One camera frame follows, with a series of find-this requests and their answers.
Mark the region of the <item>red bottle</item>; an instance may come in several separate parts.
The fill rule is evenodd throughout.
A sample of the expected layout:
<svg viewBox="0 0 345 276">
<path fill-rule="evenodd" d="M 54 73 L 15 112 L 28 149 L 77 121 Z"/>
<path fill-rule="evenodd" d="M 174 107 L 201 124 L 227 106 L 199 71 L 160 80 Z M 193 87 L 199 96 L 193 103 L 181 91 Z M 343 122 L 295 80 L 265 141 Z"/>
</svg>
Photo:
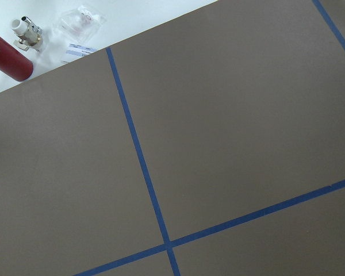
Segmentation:
<svg viewBox="0 0 345 276">
<path fill-rule="evenodd" d="M 33 63 L 0 36 L 0 71 L 21 82 L 32 75 L 33 69 Z"/>
</svg>

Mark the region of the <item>clear plastic parts bag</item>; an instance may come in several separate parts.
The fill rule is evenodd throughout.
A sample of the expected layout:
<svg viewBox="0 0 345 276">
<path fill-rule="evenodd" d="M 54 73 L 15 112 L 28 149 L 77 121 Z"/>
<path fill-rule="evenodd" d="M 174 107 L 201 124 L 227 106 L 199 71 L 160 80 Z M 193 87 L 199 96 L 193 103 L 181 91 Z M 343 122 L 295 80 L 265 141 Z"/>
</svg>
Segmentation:
<svg viewBox="0 0 345 276">
<path fill-rule="evenodd" d="M 106 22 L 106 17 L 94 6 L 84 3 L 75 9 L 62 12 L 54 28 L 66 37 L 83 44 L 89 41 Z"/>
</svg>

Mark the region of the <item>metal valve fitting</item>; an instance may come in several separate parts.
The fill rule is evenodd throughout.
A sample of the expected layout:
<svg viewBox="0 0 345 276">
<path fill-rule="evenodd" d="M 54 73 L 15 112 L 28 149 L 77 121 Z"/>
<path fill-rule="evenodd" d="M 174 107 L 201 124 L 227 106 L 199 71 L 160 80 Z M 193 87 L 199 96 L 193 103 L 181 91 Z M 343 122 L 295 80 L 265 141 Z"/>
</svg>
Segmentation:
<svg viewBox="0 0 345 276">
<path fill-rule="evenodd" d="M 44 46 L 42 29 L 29 17 L 23 16 L 20 19 L 13 20 L 10 27 L 18 38 L 13 43 L 17 48 L 23 51 L 34 49 L 40 52 L 42 50 Z"/>
</svg>

